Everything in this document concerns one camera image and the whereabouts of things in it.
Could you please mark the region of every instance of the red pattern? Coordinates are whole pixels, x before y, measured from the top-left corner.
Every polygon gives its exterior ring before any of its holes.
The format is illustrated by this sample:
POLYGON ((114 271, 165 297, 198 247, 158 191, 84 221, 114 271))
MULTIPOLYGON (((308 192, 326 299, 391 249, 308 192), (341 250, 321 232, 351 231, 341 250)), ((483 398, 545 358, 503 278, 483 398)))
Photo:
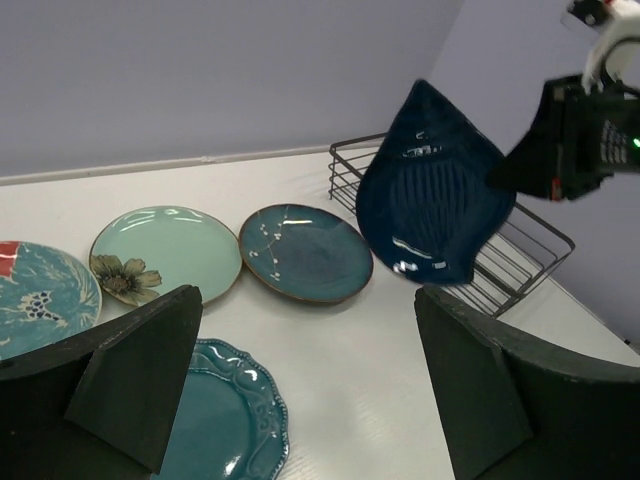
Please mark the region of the red pattern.
POLYGON ((20 242, 0 242, 0 277, 11 277, 20 242))

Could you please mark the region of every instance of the ceramic plate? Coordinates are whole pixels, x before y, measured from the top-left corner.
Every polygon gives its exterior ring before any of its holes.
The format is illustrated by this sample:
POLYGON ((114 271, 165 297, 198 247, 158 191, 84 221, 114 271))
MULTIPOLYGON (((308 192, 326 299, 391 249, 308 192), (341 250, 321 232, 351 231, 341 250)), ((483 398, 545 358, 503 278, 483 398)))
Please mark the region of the ceramic plate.
POLYGON ((287 408, 271 375, 220 340, 198 340, 160 475, 273 480, 289 455, 287 408))
POLYGON ((207 303, 234 284, 242 268, 238 240, 213 217, 183 207, 149 207, 115 220, 91 248, 102 288, 137 307, 182 285, 207 303))
POLYGON ((0 360, 93 327, 102 295, 71 255, 27 242, 0 242, 0 360))
POLYGON ((373 273, 369 247, 351 225, 304 205, 273 205, 251 215, 240 230, 240 251, 267 285, 312 302, 345 300, 373 273))
POLYGON ((478 252, 515 204, 515 193, 485 184, 503 158, 435 88, 416 82, 358 188, 362 235, 409 280, 470 283, 478 252))

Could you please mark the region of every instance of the flower pattern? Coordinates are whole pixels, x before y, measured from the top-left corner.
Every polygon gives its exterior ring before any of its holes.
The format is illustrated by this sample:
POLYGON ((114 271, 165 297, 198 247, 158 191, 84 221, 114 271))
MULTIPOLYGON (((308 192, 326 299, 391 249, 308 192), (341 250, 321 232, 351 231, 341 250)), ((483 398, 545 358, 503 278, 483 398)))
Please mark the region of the flower pattern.
POLYGON ((157 270, 149 270, 143 260, 130 258, 123 265, 115 255, 92 255, 89 261, 91 271, 102 288, 121 302, 137 307, 158 297, 151 290, 162 284, 157 270))
POLYGON ((28 242, 0 242, 0 360, 93 327, 102 296, 71 255, 28 242))

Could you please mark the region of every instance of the black cable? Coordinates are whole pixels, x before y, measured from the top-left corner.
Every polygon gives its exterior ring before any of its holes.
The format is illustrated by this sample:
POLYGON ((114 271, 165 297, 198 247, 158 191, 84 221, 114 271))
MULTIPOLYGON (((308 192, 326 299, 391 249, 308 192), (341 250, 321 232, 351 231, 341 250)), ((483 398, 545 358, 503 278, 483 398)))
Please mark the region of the black cable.
POLYGON ((625 45, 625 44, 628 44, 628 43, 638 43, 638 44, 640 44, 640 36, 631 35, 631 36, 628 36, 628 37, 622 37, 616 43, 611 45, 611 47, 609 47, 609 50, 607 50, 607 53, 605 53, 603 55, 602 61, 600 62, 600 81, 602 82, 602 85, 605 88, 608 87, 608 86, 611 86, 611 85, 615 85, 623 93, 628 93, 630 95, 634 95, 636 97, 640 97, 640 89, 625 85, 621 80, 619 80, 619 81, 618 80, 614 80, 613 77, 611 77, 611 75, 609 75, 609 72, 607 71, 607 61, 609 60, 609 57, 611 56, 611 54, 614 51, 616 51, 616 49, 618 47, 620 47, 622 45, 625 45))

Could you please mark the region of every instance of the wall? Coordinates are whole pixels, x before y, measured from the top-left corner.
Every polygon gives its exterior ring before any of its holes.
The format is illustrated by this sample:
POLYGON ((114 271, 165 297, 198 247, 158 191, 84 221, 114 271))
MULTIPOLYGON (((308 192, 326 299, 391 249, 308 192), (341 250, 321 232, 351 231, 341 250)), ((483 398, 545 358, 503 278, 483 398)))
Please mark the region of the wall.
POLYGON ((462 0, 4 0, 0 175, 383 131, 462 0))
MULTIPOLYGON (((589 43, 560 23, 567 3, 469 0, 432 70, 431 81, 504 152, 529 128, 545 79, 584 66, 589 43)), ((640 83, 632 70, 627 80, 640 83)), ((576 203, 520 201, 578 244, 556 279, 640 341, 640 177, 618 176, 576 203)))

